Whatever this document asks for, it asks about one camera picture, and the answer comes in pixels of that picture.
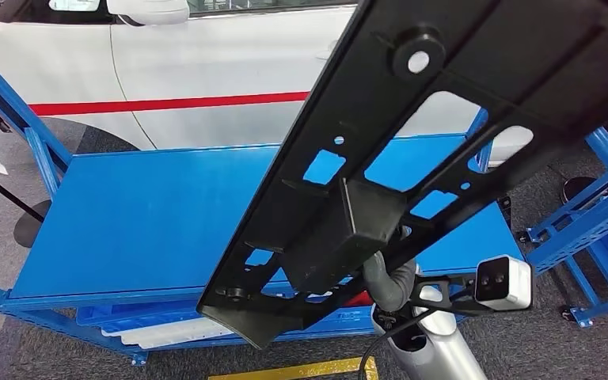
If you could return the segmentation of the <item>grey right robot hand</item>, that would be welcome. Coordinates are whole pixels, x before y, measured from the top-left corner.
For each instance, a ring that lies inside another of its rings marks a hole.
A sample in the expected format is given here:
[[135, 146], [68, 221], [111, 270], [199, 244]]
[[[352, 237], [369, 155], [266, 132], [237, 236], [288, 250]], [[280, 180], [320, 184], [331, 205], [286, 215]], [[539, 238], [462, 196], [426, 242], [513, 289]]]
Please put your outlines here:
[[380, 251], [374, 253], [363, 263], [363, 278], [367, 291], [377, 307], [390, 311], [392, 302], [391, 282], [386, 271], [384, 257]]

